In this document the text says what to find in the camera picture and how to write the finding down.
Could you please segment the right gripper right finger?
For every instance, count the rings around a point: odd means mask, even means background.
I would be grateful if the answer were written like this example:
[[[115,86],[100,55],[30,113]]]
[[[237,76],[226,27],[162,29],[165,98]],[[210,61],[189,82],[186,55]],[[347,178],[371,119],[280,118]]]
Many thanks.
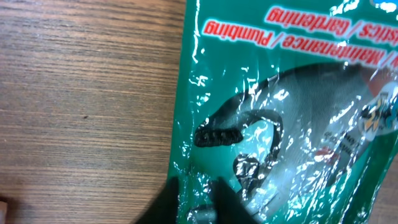
[[[217,224],[258,224],[222,178],[214,183],[214,207]]]

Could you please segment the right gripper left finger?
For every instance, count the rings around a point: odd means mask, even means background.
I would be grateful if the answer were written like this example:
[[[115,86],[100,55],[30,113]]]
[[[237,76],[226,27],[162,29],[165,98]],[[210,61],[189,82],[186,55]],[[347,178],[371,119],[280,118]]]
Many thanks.
[[[164,188],[133,224],[176,224],[178,214],[178,177],[166,181]]]

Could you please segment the green 3M gloves package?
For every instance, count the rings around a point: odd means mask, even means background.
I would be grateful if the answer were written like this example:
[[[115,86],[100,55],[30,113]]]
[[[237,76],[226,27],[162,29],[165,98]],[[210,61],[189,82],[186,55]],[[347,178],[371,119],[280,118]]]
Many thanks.
[[[179,223],[215,222],[217,178],[258,223],[367,223],[396,154],[396,1],[187,2]]]

